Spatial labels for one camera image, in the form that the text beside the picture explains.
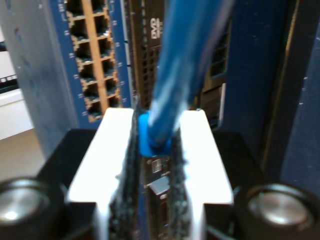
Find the white wall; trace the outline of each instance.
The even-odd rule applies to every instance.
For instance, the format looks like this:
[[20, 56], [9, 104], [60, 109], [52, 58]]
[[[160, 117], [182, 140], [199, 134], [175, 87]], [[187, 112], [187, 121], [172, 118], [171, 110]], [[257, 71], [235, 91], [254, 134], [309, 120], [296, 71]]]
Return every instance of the white wall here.
[[[9, 54], [0, 52], [0, 79], [14, 74]], [[0, 182], [33, 176], [44, 162], [22, 91], [0, 94]]]

